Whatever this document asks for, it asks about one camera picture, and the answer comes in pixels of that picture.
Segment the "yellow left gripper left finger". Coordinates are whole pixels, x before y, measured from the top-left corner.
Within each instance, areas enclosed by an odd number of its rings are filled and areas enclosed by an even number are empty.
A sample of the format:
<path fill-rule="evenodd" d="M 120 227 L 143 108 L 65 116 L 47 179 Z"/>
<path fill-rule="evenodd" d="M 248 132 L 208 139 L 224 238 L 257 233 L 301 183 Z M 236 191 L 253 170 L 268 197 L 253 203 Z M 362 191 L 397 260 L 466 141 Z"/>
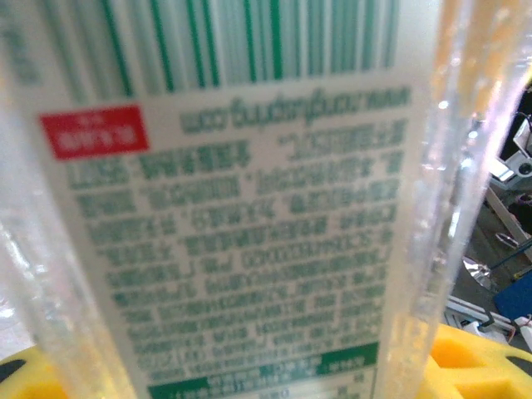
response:
<path fill-rule="evenodd" d="M 1 398 L 34 398 L 54 385 L 54 373 L 38 347 L 30 347 L 1 361 Z"/>

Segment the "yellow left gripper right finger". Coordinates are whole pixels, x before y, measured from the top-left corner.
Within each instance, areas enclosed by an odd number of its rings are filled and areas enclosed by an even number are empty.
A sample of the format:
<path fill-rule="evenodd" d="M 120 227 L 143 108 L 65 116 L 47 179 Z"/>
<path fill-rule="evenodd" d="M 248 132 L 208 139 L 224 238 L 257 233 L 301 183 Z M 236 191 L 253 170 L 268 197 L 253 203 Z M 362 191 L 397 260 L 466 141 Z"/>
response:
<path fill-rule="evenodd" d="M 429 398 L 530 398 L 531 354 L 440 325 L 427 361 Z"/>

